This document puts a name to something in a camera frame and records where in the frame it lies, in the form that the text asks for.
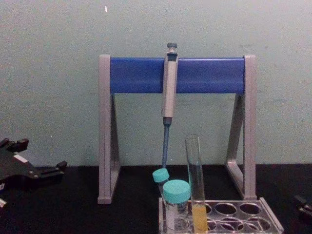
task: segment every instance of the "blue pipette holder bar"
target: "blue pipette holder bar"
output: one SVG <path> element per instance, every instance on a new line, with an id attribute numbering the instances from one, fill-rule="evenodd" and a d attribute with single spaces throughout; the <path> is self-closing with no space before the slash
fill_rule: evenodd
<path id="1" fill-rule="evenodd" d="M 120 171 L 115 93 L 162 93 L 164 58 L 99 56 L 99 204 L 112 202 Z M 255 56 L 179 58 L 177 93 L 233 93 L 233 118 L 225 166 L 244 199 L 255 195 Z M 244 169 L 236 153 L 243 125 Z"/>

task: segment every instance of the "micropipette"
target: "micropipette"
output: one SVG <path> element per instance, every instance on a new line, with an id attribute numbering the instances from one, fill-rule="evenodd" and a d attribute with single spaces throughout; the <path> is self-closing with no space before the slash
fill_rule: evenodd
<path id="1" fill-rule="evenodd" d="M 169 141 L 169 127 L 172 122 L 175 106 L 176 95 L 176 76 L 177 76 L 177 52 L 176 43 L 167 44 L 168 51 L 165 55 L 164 61 L 164 81 L 162 92 L 162 116 L 164 124 L 164 142 L 162 151 L 162 167 L 165 168 L 167 164 L 167 152 Z"/>

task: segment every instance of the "plastic tube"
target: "plastic tube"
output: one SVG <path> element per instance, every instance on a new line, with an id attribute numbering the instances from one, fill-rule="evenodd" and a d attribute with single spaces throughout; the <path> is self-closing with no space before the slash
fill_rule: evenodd
<path id="1" fill-rule="evenodd" d="M 191 187 L 192 214 L 195 233 L 208 231 L 204 192 L 203 170 L 200 160 L 199 137 L 189 135 L 185 138 L 186 156 Z"/>

